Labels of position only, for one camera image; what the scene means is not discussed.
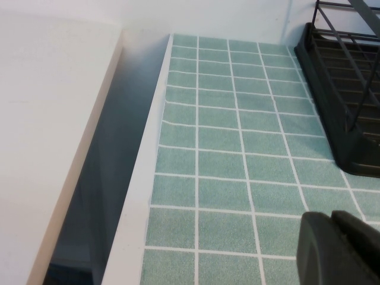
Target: green tile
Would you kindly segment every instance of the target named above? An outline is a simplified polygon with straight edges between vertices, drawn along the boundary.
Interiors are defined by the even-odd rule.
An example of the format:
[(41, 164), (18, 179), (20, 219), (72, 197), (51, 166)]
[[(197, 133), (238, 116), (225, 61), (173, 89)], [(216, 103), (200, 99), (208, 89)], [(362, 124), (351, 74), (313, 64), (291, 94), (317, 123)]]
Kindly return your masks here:
[(199, 75), (198, 85), (203, 89), (233, 91), (231, 77)]
[(286, 80), (299, 82), (299, 76), (295, 69), (266, 67), (267, 75), (272, 80)]
[(355, 191), (359, 204), (367, 221), (380, 221), (380, 193)]
[(263, 259), (267, 285), (298, 285), (298, 271), (295, 260)]
[(296, 63), (296, 68), (301, 69), (301, 64), (299, 64), (299, 61), (297, 58), (294, 59), (294, 62)]
[(330, 216), (334, 210), (344, 210), (360, 218), (349, 191), (307, 187), (302, 191), (310, 211)]
[(299, 219), (256, 217), (256, 223), (262, 254), (296, 256)]
[(195, 151), (159, 147), (156, 172), (195, 174)]
[(286, 141), (292, 156), (310, 157), (313, 159), (333, 159), (326, 138), (287, 135)]
[(230, 50), (232, 52), (256, 52), (259, 50), (257, 48), (257, 43), (254, 42), (243, 42), (241, 40), (229, 40)]
[(198, 51), (198, 56), (200, 61), (230, 62), (228, 52), (220, 50), (200, 49)]
[(197, 37), (186, 36), (184, 34), (175, 34), (173, 37), (174, 46), (188, 46), (190, 48), (197, 47)]
[(296, 52), (295, 52), (295, 47), (294, 46), (288, 46), (289, 52), (292, 55), (292, 57), (296, 58)]
[(201, 208), (250, 211), (245, 182), (199, 180), (199, 206)]
[(266, 80), (234, 78), (236, 92), (250, 92), (259, 94), (269, 94)]
[(168, 284), (194, 284), (194, 254), (146, 249), (140, 285)]
[(227, 40), (214, 39), (212, 37), (199, 37), (199, 48), (227, 50)]
[(172, 57), (197, 59), (197, 50), (189, 49), (187, 47), (174, 46), (172, 47)]
[(156, 175), (151, 203), (154, 205), (194, 207), (195, 179)]
[(313, 106), (307, 99), (275, 97), (274, 100), (279, 112), (314, 115)]
[(199, 108), (199, 124), (202, 126), (222, 126), (225, 128), (238, 128), (236, 111), (211, 108)]
[(380, 224), (370, 224), (370, 226), (373, 227), (378, 232), (380, 232)]
[(274, 104), (270, 96), (236, 93), (236, 97), (239, 109), (274, 112)]
[(235, 97), (232, 92), (199, 90), (198, 103), (200, 106), (235, 108)]
[(284, 132), (289, 134), (323, 135), (316, 117), (280, 115)]
[(197, 62), (189, 61), (188, 59), (172, 58), (169, 70), (197, 73)]
[(270, 80), (273, 95), (307, 98), (302, 83)]
[(301, 76), (302, 82), (307, 83), (306, 77), (301, 69), (298, 70), (299, 75)]
[(256, 53), (231, 52), (231, 61), (234, 64), (261, 65), (260, 55)]
[(302, 215), (305, 212), (296, 186), (251, 183), (251, 191), (258, 213)]
[(346, 187), (333, 162), (294, 159), (293, 163), (301, 184)]
[(167, 76), (168, 85), (192, 87), (197, 86), (197, 75), (190, 73), (169, 72)]
[(199, 148), (242, 151), (238, 130), (199, 128), (198, 138)]
[(284, 139), (280, 134), (243, 132), (243, 141), (246, 153), (287, 155)]
[(199, 61), (198, 72), (203, 74), (231, 76), (230, 65), (222, 64), (220, 62)]
[(177, 103), (195, 104), (195, 89), (167, 86), (166, 100)]
[(146, 245), (194, 248), (195, 212), (151, 208)]
[(346, 173), (347, 180), (352, 188), (380, 190), (380, 179), (364, 177)]
[(273, 45), (271, 43), (259, 43), (260, 52), (264, 55), (286, 55), (289, 56), (286, 46)]
[(255, 253), (252, 216), (200, 211), (199, 248)]
[(233, 64), (233, 76), (265, 79), (264, 69), (261, 66)]
[(199, 152), (199, 175), (245, 179), (241, 154)]
[(166, 103), (163, 119), (171, 123), (195, 125), (195, 107)]
[(261, 284), (257, 258), (222, 254), (199, 255), (199, 285)]
[(279, 132), (280, 127), (276, 114), (240, 111), (242, 129)]
[(160, 144), (174, 147), (195, 147), (195, 128), (162, 123)]
[(262, 55), (262, 61), (266, 67), (295, 67), (289, 56)]
[(246, 156), (249, 178), (252, 180), (295, 183), (289, 159), (267, 156)]

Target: black dish rack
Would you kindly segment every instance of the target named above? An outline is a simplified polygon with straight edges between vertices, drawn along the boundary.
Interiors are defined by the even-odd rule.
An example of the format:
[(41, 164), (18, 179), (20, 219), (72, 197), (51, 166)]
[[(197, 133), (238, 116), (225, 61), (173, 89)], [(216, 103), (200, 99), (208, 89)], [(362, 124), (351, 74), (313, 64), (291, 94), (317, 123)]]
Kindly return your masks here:
[[(351, 174), (380, 177), (380, 8), (349, 2), (317, 1), (294, 51), (336, 164)], [(322, 9), (331, 7), (355, 10), (374, 35), (337, 31)], [(330, 30), (315, 27), (317, 11)]]

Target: black plastic tray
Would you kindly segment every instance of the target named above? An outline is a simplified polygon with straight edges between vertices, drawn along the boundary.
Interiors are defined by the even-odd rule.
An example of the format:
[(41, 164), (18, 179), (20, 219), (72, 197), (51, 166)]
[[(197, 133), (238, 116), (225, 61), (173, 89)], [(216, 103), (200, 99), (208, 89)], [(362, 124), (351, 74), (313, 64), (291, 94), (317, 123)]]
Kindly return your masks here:
[[(363, 87), (339, 42), (325, 37), (329, 33), (332, 34), (307, 23), (294, 51), (309, 83), (336, 164), (354, 175), (380, 178), (380, 111), (366, 99), (357, 122), (347, 129)], [(346, 48), (364, 78), (368, 78), (379, 47), (353, 42), (346, 43)], [(378, 70), (371, 89), (380, 100)]]

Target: tiled countertop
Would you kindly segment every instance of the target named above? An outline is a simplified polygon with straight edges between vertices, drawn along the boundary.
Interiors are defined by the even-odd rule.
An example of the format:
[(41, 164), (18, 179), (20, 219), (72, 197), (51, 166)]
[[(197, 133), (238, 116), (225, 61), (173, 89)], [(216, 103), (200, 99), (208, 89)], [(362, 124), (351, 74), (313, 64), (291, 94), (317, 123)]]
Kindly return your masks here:
[(175, 35), (141, 284), (299, 284), (332, 210), (380, 229), (380, 179), (335, 165), (292, 49)]

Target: black object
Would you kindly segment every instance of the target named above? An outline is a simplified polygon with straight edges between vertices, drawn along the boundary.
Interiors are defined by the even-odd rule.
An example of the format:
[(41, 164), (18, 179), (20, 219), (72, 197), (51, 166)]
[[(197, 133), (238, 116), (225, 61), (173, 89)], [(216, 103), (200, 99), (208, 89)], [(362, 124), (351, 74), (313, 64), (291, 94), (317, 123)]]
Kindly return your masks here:
[[(374, 14), (380, 8), (349, 1), (317, 1), (294, 51), (336, 164), (355, 175), (380, 177), (380, 19)], [(337, 31), (321, 6), (356, 10), (375, 35)], [(314, 26), (317, 11), (330, 30)]]
[(380, 232), (345, 211), (302, 215), (297, 249), (301, 285), (379, 285)]

